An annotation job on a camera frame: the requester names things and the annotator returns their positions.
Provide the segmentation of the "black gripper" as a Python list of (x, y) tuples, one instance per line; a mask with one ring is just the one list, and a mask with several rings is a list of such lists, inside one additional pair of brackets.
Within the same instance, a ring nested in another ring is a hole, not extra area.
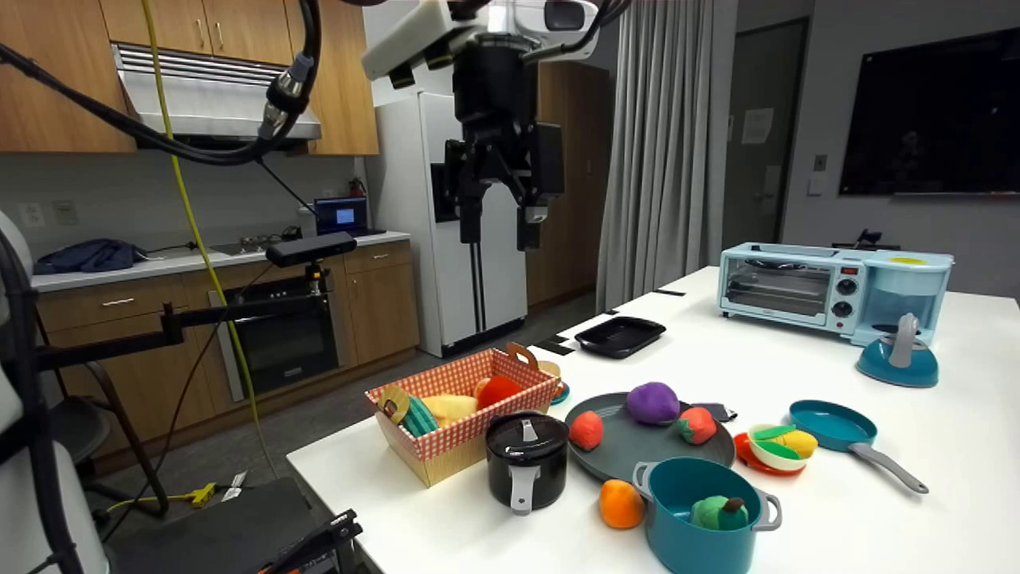
[(537, 67), (514, 42), (477, 42), (453, 56), (453, 107), (462, 134), (442, 142), (436, 202), (457, 217), (457, 239), (481, 242), (481, 195), (501, 180), (517, 198), (517, 247), (537, 245), (563, 191), (559, 126), (536, 118)]

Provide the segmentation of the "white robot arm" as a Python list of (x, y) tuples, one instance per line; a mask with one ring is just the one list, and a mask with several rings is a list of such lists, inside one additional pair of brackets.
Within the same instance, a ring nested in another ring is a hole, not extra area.
[(453, 69), (457, 141), (442, 142), (442, 202), (457, 217), (457, 239), (481, 239), (489, 186), (517, 202), (517, 247), (536, 247), (552, 202), (563, 191), (559, 132), (540, 124), (537, 65), (587, 56), (608, 22), (601, 0), (418, 0), (362, 55), (368, 81), (395, 90), (414, 69)]

